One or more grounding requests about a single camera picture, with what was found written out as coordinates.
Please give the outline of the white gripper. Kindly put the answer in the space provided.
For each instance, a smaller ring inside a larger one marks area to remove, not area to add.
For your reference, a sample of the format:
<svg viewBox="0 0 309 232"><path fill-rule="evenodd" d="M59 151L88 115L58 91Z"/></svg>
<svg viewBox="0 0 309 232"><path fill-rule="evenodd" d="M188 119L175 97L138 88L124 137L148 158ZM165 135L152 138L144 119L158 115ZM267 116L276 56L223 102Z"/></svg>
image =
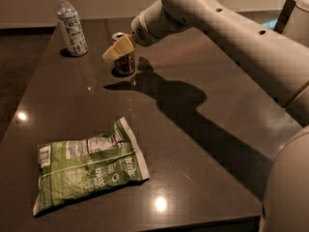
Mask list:
<svg viewBox="0 0 309 232"><path fill-rule="evenodd" d="M151 46L169 35L188 28L186 12L174 3L157 0L131 22L131 33L124 34L103 54L106 63L114 62L134 51L136 43Z"/></svg>

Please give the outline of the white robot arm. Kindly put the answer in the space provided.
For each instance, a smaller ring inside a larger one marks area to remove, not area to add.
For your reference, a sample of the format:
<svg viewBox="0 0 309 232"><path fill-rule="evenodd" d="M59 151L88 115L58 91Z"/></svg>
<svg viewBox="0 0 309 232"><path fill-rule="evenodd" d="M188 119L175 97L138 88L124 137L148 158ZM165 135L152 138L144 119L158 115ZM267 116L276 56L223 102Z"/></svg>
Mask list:
<svg viewBox="0 0 309 232"><path fill-rule="evenodd" d="M259 232L309 232L309 49L237 14L218 0L157 0L102 55L114 62L194 27L207 35L302 129L283 146L270 174Z"/></svg>

